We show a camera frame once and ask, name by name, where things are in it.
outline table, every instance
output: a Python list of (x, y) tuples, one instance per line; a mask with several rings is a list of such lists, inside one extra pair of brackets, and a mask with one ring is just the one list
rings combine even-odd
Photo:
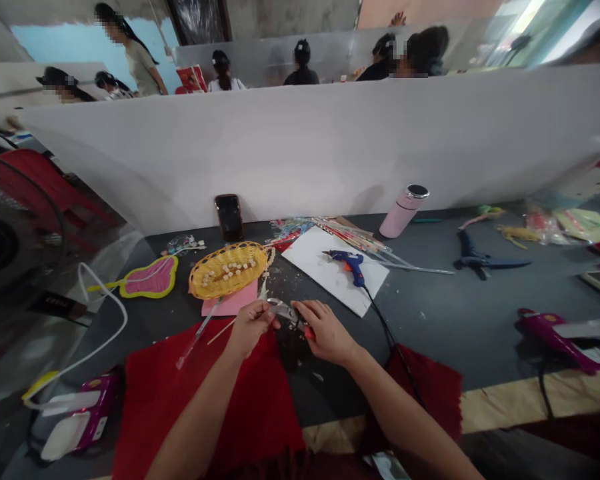
[[(600, 212), (600, 196), (585, 208)], [(519, 205), (504, 205), (518, 209)], [(418, 217), (440, 218), (440, 223), (412, 224), (387, 245), (405, 260), (420, 267), (453, 269), (460, 244), (456, 228), (476, 215), (475, 209), (422, 212)], [(383, 215), (347, 217), (360, 228), (377, 231)], [(496, 223), (521, 226), (519, 216), (506, 214)], [(537, 354), (516, 329), (516, 310), (554, 311), (570, 321), (600, 317), (600, 293), (577, 276), (597, 269), (600, 256), (584, 247), (528, 244), (522, 250), (501, 238), (494, 222), (470, 227), (478, 251), (507, 259), (531, 259), (526, 267), (494, 271), (480, 281), (470, 269), (456, 275), (408, 272), (392, 269), (376, 302), (393, 330), (396, 340), (442, 362), (463, 376), (463, 390), (487, 387), (530, 378), (537, 374), (528, 362)], [(203, 239), (208, 250), (189, 253), (181, 259), (174, 290), (165, 298), (124, 300), (129, 314), (127, 328), (92, 360), (78, 366), (59, 382), (56, 394), (76, 391), (86, 380), (102, 374), (135, 350), (154, 341), (176, 335), (202, 320), (202, 300), (187, 293), (191, 266), (204, 254), (224, 246), (216, 227), (190, 232)], [(168, 240), (179, 233), (154, 235), (136, 245), (121, 276), (144, 267), (164, 250)], [(245, 225), (245, 238), (261, 243), (273, 237), (268, 222)], [(328, 303), (353, 338), (384, 363), (389, 355), (380, 320), (372, 310), (363, 319), (348, 311), (316, 282), (278, 255), (267, 282), (269, 296), (291, 299), (318, 299)], [(106, 341), (119, 328), (121, 314), (114, 302), (104, 301), (80, 344), (74, 360), (82, 358)], [(313, 372), (320, 374), (320, 381)], [(360, 415), (367, 404), (353, 380), (340, 367), (309, 358), (289, 374), (289, 384), (302, 427)], [(56, 420), (38, 421), (34, 432), (46, 437)], [(98, 448), (84, 455), (70, 455), (46, 469), (23, 458), (21, 447), (12, 458), (3, 478), (8, 479), (92, 479), (109, 475), (120, 421), (111, 420), (109, 431)]]

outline small basket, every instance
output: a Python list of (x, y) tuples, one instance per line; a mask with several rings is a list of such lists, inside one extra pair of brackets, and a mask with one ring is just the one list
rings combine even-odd
[[(251, 266), (252, 260), (255, 262), (254, 267)], [(240, 267), (240, 274), (236, 274), (237, 268), (231, 268), (230, 271), (233, 275), (228, 280), (224, 280), (224, 275), (227, 275), (227, 273), (223, 267), (229, 267), (232, 263), (246, 264), (247, 268)], [(262, 245), (251, 241), (234, 243), (208, 254), (196, 263), (189, 276), (189, 288), (196, 298), (213, 299), (222, 297), (241, 290), (256, 280), (262, 275), (266, 266), (267, 253)], [(203, 286), (205, 275), (211, 272), (213, 272), (213, 275), (209, 275), (209, 279), (206, 280), (207, 285)]]

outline yellow handle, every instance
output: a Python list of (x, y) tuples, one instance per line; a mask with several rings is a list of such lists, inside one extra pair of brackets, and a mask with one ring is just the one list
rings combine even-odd
[[(118, 285), (120, 285), (122, 282), (121, 281), (117, 281), (117, 282), (109, 282), (109, 283), (105, 283), (105, 287), (108, 288), (109, 290), (111, 290), (114, 287), (117, 287)], [(98, 291), (98, 290), (102, 290), (100, 288), (100, 285), (94, 285), (92, 287), (88, 287), (87, 291)]]

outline hand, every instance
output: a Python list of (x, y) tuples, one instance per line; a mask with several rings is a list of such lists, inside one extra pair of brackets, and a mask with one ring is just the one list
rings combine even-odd
[(260, 340), (260, 335), (266, 332), (271, 324), (276, 329), (280, 328), (280, 322), (268, 311), (270, 306), (264, 300), (256, 300), (240, 309), (225, 352), (242, 361), (250, 356)]
[(315, 333), (315, 340), (307, 341), (316, 357), (344, 365), (355, 355), (358, 344), (333, 314), (330, 306), (318, 300), (296, 301), (291, 304)]

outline hot glue gun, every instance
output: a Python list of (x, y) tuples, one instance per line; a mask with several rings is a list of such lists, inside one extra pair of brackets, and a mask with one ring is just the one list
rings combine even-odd
[(330, 256), (334, 260), (345, 262), (345, 270), (353, 273), (353, 284), (356, 287), (364, 287), (365, 286), (365, 278), (362, 276), (362, 271), (360, 270), (360, 264), (362, 260), (365, 258), (355, 253), (345, 252), (342, 250), (329, 250), (324, 251), (328, 256)]

